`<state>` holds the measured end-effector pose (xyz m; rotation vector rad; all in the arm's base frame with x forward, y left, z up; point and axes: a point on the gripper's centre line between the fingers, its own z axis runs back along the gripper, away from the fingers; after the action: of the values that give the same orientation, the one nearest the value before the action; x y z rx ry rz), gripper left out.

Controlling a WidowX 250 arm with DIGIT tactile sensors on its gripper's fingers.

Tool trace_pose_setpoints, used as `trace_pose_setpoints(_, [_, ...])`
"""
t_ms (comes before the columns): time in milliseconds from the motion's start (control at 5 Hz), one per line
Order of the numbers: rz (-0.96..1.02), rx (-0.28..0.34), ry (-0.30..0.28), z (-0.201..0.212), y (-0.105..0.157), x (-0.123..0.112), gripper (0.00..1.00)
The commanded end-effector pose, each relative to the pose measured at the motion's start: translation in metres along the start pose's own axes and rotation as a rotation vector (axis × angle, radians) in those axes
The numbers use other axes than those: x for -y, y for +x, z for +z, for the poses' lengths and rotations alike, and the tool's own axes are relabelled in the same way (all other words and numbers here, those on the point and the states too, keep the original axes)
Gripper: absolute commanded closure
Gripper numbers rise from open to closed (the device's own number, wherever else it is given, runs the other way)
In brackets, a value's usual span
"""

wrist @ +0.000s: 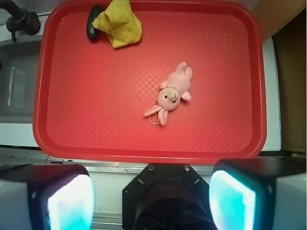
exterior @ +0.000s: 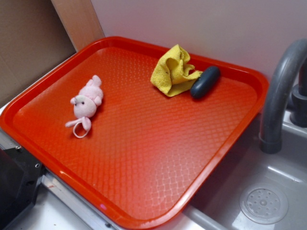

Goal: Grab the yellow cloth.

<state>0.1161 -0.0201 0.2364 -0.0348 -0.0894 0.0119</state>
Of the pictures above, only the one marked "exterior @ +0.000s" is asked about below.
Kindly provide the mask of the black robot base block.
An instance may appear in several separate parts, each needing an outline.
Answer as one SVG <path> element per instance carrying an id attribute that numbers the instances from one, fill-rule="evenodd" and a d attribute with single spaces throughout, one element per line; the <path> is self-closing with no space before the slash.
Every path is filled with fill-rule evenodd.
<path id="1" fill-rule="evenodd" d="M 0 228 L 6 230 L 35 206 L 45 167 L 25 148 L 0 150 Z"/>

